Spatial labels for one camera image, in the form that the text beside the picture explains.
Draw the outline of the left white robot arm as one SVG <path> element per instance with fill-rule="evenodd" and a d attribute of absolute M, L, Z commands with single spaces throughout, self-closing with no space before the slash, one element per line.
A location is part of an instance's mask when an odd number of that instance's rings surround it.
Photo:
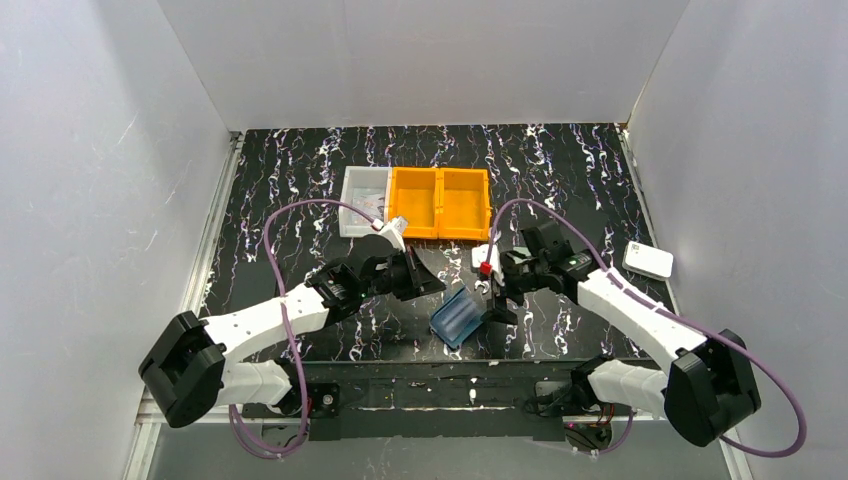
<path fill-rule="evenodd" d="M 141 361 L 139 376 L 172 428 L 222 405 L 278 406 L 304 384 L 304 374 L 295 364 L 249 363 L 248 356 L 354 316 L 369 298 L 408 301 L 445 288 L 411 247 L 352 253 L 254 306 L 206 318 L 192 311 L 174 316 Z"/>

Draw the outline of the blue card holder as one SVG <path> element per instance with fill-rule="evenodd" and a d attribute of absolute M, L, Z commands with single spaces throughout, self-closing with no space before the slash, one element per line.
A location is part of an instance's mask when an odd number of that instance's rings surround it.
<path fill-rule="evenodd" d="M 430 317 L 433 333 L 451 350 L 457 350 L 483 323 L 481 305 L 466 287 L 454 292 Z"/>

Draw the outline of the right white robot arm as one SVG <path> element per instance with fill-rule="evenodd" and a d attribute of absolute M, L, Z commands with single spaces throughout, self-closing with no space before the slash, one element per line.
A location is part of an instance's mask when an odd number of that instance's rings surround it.
<path fill-rule="evenodd" d="M 482 244 L 472 266 L 491 280 L 484 320 L 513 324 L 510 303 L 539 290 L 566 296 L 633 340 L 655 362 L 639 367 L 599 355 L 570 373 L 548 406 L 620 404 L 668 420 L 689 443 L 703 447 L 761 407 L 743 340 L 730 330 L 709 337 L 671 319 L 665 307 L 637 291 L 614 268 L 602 269 L 576 249 L 553 221 L 523 230 L 524 244 L 505 252 Z"/>

